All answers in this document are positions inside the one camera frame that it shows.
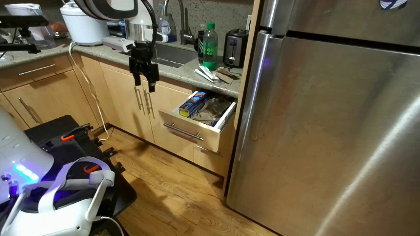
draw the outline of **blue light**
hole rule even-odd
[[[25,165],[22,163],[16,163],[14,169],[17,170],[17,174],[20,174],[21,176],[25,178],[26,183],[35,183],[39,180],[39,175],[37,175],[35,172],[33,172],[30,169],[27,169]]]

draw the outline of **green bottle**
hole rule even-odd
[[[215,23],[207,22],[207,30],[205,31],[202,41],[202,65],[210,70],[218,66],[218,34],[215,32]]]

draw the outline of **white cable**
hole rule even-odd
[[[109,138],[109,132],[108,132],[108,128],[106,128],[106,124],[105,124],[105,119],[104,119],[104,113],[102,113],[102,108],[101,108],[101,104],[100,104],[100,99],[97,98],[97,94],[94,91],[94,86],[92,83],[92,81],[89,79],[89,77],[84,73],[84,70],[79,66],[79,64],[75,61],[73,58],[73,54],[72,54],[72,48],[73,48],[73,41],[71,41],[68,44],[68,54],[69,54],[69,58],[71,61],[73,62],[73,65],[80,70],[84,81],[89,85],[89,91],[90,91],[90,95],[93,96],[94,99],[94,103],[96,103],[96,108],[100,113],[100,117],[101,117],[101,123],[102,123],[102,127],[104,127],[104,131],[106,133],[106,137],[105,138],[100,138],[101,141],[105,141]]]
[[[110,217],[110,216],[97,216],[97,217],[94,217],[94,221],[102,220],[102,218],[111,220],[111,221],[118,226],[121,236],[125,236],[125,233],[123,233],[123,230],[122,230],[122,226],[119,225],[119,222],[118,222],[114,217]]]

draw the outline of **open drawer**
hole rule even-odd
[[[159,110],[163,125],[172,133],[182,136],[209,150],[218,153],[220,146],[223,146],[223,136],[231,134],[227,133],[231,132],[231,128],[224,127],[235,111],[236,102],[230,102],[228,107],[214,125],[194,120],[192,117],[181,116],[178,113],[180,106],[174,107],[173,110]]]

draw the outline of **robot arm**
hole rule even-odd
[[[129,37],[135,40],[135,47],[130,53],[130,72],[134,75],[135,85],[140,85],[140,74],[148,81],[148,90],[155,91],[155,83],[159,79],[159,66],[152,62],[155,41],[157,40],[157,22],[155,11],[148,0],[75,0],[79,7],[90,16],[118,20],[127,19]],[[150,41],[142,41],[135,35],[136,31],[148,30],[143,23],[152,26]]]

